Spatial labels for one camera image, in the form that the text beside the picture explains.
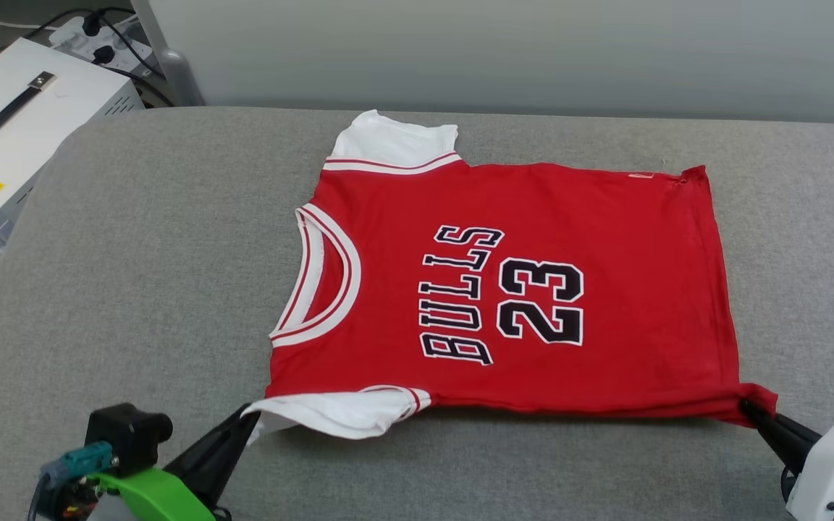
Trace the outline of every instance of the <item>cable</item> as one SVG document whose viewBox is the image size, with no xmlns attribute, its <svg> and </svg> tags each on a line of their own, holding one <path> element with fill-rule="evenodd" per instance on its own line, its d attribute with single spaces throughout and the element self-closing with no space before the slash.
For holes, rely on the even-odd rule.
<svg viewBox="0 0 834 521">
<path fill-rule="evenodd" d="M 52 17 L 52 19 L 47 20 L 46 22 L 44 22 L 43 24 L 38 26 L 37 29 L 32 30 L 32 32 L 25 34 L 23 37 L 24 38 L 33 38 L 34 36 L 37 36 L 38 34 L 43 33 L 44 30 L 47 30 L 47 27 L 51 23 L 54 23 L 55 21 L 60 20 L 61 17 L 65 17 L 68 14 L 73 14 L 73 13 L 78 13 L 78 12 L 83 12 L 83 11 L 86 12 L 86 13 L 92 13 L 92 9 L 84 9 L 84 7 L 77 7 L 77 9 L 70 9 L 69 11 L 63 11 L 62 13 L 57 14 L 55 17 Z M 6 50 L 8 48 L 9 48 L 9 46 L 1 46 L 0 51 Z"/>
<path fill-rule="evenodd" d="M 37 29 L 37 27 L 40 27 L 40 26 L 37 26 L 37 25 L 26 25 L 26 24 L 23 24 L 23 23 L 8 23 L 7 21 L 0 21 L 0 26 L 2 26 L 2 27 L 13 27 L 14 29 Z M 47 27 L 44 27 L 43 29 L 56 30 L 56 27 L 47 26 Z"/>
<path fill-rule="evenodd" d="M 99 9 L 98 12 L 100 13 L 107 13 L 109 11 L 117 11 L 119 13 L 127 13 L 127 14 L 137 14 L 137 11 L 133 9 L 126 9 L 126 7 L 102 7 Z"/>
<path fill-rule="evenodd" d="M 46 22 L 44 22 L 43 25 L 41 25 L 40 27 L 37 27 L 37 29 L 32 30 L 32 32 L 30 32 L 28 34 L 25 34 L 24 37 L 25 38 L 33 38 L 34 36 L 37 36 L 38 34 L 42 33 L 44 30 L 46 30 L 47 26 L 49 26 L 51 23 L 61 19 L 61 17 L 67 16 L 68 14 L 73 14 L 73 13 L 78 13 L 78 12 L 85 12 L 85 13 L 88 13 L 89 16 L 98 17 L 102 21 L 102 23 L 105 24 L 105 26 L 107 26 L 110 30 L 112 30 L 112 32 L 114 32 L 116 35 L 118 35 L 118 37 L 122 41 L 122 43 L 124 43 L 125 46 L 130 50 L 130 53 L 132 53 L 133 57 L 135 57 L 137 59 L 137 62 L 140 62 L 144 67 L 146 67 L 146 69 L 149 70 L 149 72 L 152 72 L 152 73 L 156 74 L 156 76 L 159 76 L 160 78 L 165 80 L 166 75 L 163 74 L 162 72 L 159 72 L 158 70 L 154 69 L 152 66 L 150 66 L 149 63 L 146 63 L 145 60 L 143 60 L 143 57 L 141 57 L 139 54 L 137 54 L 137 51 L 133 48 L 133 46 L 130 45 L 130 41 L 125 38 L 125 36 L 114 26 L 114 24 L 112 24 L 108 19 L 105 18 L 105 13 L 107 11 L 118 11 L 118 12 L 122 12 L 122 13 L 136 14 L 135 11 L 133 11 L 132 9 L 125 9 L 124 7 L 103 7 L 103 9 L 99 9 L 97 11 L 93 11 L 92 9 L 84 9 L 84 7 L 77 7 L 77 9 L 70 9 L 69 11 L 64 11 L 60 14 L 57 14 L 55 17 L 52 17 L 52 19 L 47 20 Z M 2 51 L 4 49 L 7 49 L 7 47 L 9 47 L 9 46 L 0 47 L 0 51 Z"/>
<path fill-rule="evenodd" d="M 132 79 L 133 82 L 136 83 L 136 85 L 142 86 L 146 90 L 152 92 L 153 96 L 156 96 L 157 98 L 159 98 L 167 106 L 176 106 L 175 103 L 172 103 L 172 100 L 169 100 L 169 98 L 166 98 L 166 95 L 164 95 L 164 93 L 160 92 L 159 89 L 156 88 L 155 86 L 150 85 L 150 83 L 146 82 L 146 80 L 141 78 L 140 76 L 138 76 L 136 74 L 133 74 L 132 72 L 127 72 L 127 70 L 112 69 L 110 67 L 103 67 L 102 69 L 108 69 L 108 70 L 111 70 L 112 72 L 119 73 L 122 76 L 127 76 L 128 78 Z"/>
<path fill-rule="evenodd" d="M 28 509 L 28 520 L 27 521 L 36 521 L 37 519 L 37 505 L 41 502 L 41 494 L 43 494 L 43 488 L 46 487 L 47 482 L 50 481 L 50 477 L 47 474 L 41 475 L 41 477 L 37 480 L 37 487 L 34 487 L 34 495 L 30 498 L 30 508 Z"/>
<path fill-rule="evenodd" d="M 118 10 L 119 7 L 112 7 L 112 9 L 113 10 Z M 162 72 L 159 72 L 158 70 L 150 67 L 149 63 L 146 63 L 146 62 L 143 61 L 142 57 L 139 54 L 137 54 L 137 51 L 135 49 L 133 49 L 133 47 L 130 45 L 130 42 L 128 41 L 128 39 L 126 39 L 125 36 L 119 30 L 115 29 L 115 26 L 113 26 L 112 23 L 105 18 L 105 14 L 102 14 L 102 12 L 101 12 L 103 10 L 105 10 L 105 9 L 100 9 L 100 10 L 95 12 L 96 16 L 98 16 L 98 17 L 100 17 L 100 19 L 102 19 L 102 23 L 104 23 L 107 27 L 109 27 L 110 30 L 113 30 L 113 32 L 118 35 L 120 40 L 122 40 L 122 43 L 124 43 L 125 46 L 130 50 L 130 53 L 133 55 L 133 57 L 135 57 L 137 59 L 137 62 L 140 62 L 141 65 L 146 67 L 146 69 L 149 70 L 149 72 L 152 72 L 152 73 L 156 74 L 156 76 L 159 76 L 160 78 L 165 80 L 166 75 L 163 74 Z"/>
<path fill-rule="evenodd" d="M 218 517 L 218 514 L 214 514 L 214 511 L 216 510 L 221 511 L 221 513 L 223 514 L 222 521 L 234 521 L 234 517 L 231 515 L 231 511 L 227 510 L 224 507 L 214 507 L 211 509 L 211 513 L 212 515 L 214 515 L 215 519 L 221 519 L 220 517 Z"/>
<path fill-rule="evenodd" d="M 796 483 L 796 475 L 791 475 L 791 469 L 784 467 L 784 471 L 780 473 L 780 495 L 783 496 L 784 502 L 791 497 L 791 491 Z"/>
</svg>

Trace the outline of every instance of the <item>white sleeve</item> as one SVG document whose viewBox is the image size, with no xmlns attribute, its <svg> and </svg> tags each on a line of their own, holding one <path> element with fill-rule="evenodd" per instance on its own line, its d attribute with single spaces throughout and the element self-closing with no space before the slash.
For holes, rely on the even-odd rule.
<svg viewBox="0 0 834 521">
<path fill-rule="evenodd" d="M 459 135 L 456 125 L 424 127 L 396 122 L 377 110 L 363 112 L 337 136 L 327 161 L 358 159 L 413 167 L 451 153 Z"/>
<path fill-rule="evenodd" d="M 346 439 L 380 436 L 392 423 L 430 406 L 430 393 L 400 386 L 371 386 L 359 392 L 292 394 L 252 403 L 241 416 L 259 411 L 246 445 L 260 435 L 294 425 Z"/>
</svg>

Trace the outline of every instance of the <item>gray cushion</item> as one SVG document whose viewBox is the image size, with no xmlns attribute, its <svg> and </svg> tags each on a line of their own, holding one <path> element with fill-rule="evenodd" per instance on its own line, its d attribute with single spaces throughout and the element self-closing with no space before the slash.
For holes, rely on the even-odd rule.
<svg viewBox="0 0 834 521">
<path fill-rule="evenodd" d="M 745 381 L 834 423 L 834 125 L 470 114 L 470 163 L 678 172 L 708 165 Z M 162 109 L 79 129 L 0 261 L 0 519 L 37 468 L 129 400 L 175 424 L 169 461 L 267 384 L 298 269 L 292 208 L 351 112 Z M 294 428 L 241 459 L 235 519 L 784 517 L 751 429 L 431 410 L 368 441 Z"/>
</svg>

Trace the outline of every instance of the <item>power strip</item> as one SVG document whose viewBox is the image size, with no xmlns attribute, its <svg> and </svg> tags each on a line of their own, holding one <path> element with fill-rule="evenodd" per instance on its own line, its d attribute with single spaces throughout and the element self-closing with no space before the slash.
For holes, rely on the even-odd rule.
<svg viewBox="0 0 834 521">
<path fill-rule="evenodd" d="M 105 63 L 106 67 L 112 69 L 127 70 L 127 72 L 137 74 L 146 78 L 152 74 L 149 69 L 139 62 L 130 49 L 127 48 L 125 42 L 118 37 L 117 34 L 109 27 L 102 26 L 96 36 L 88 36 L 83 30 L 83 17 L 73 17 L 67 20 L 59 29 L 50 34 L 50 44 L 53 49 L 61 53 L 79 57 L 86 62 L 92 62 L 95 58 L 96 49 L 104 46 L 110 46 L 115 50 L 115 57 L 111 62 Z M 136 16 L 129 17 L 121 23 L 115 24 L 115 29 L 125 36 L 130 46 L 132 46 L 137 54 L 142 57 L 143 61 L 149 63 L 150 66 L 156 68 L 156 55 L 150 46 L 138 42 L 130 38 L 129 33 L 134 27 L 139 24 Z"/>
</svg>

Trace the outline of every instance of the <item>basketball jersey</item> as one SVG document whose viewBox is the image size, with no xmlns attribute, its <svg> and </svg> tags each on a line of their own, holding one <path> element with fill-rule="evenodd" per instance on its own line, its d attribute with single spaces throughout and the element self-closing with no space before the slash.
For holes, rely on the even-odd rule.
<svg viewBox="0 0 834 521">
<path fill-rule="evenodd" d="M 448 405 L 774 412 L 774 393 L 738 380 L 704 167 L 473 167 L 456 135 L 371 111 L 337 138 L 295 212 L 298 281 L 251 407 L 270 426 L 364 438 Z"/>
</svg>

